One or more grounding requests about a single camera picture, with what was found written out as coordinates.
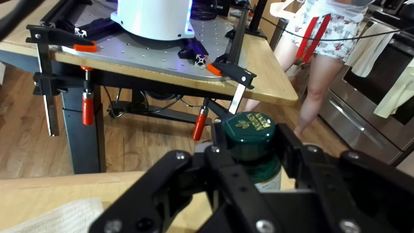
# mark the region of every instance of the stainless steel appliance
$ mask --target stainless steel appliance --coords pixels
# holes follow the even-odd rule
[[[414,97],[389,120],[376,108],[414,57],[414,35],[395,35],[367,78],[350,68],[334,81],[321,118],[352,148],[398,165],[414,145]]]

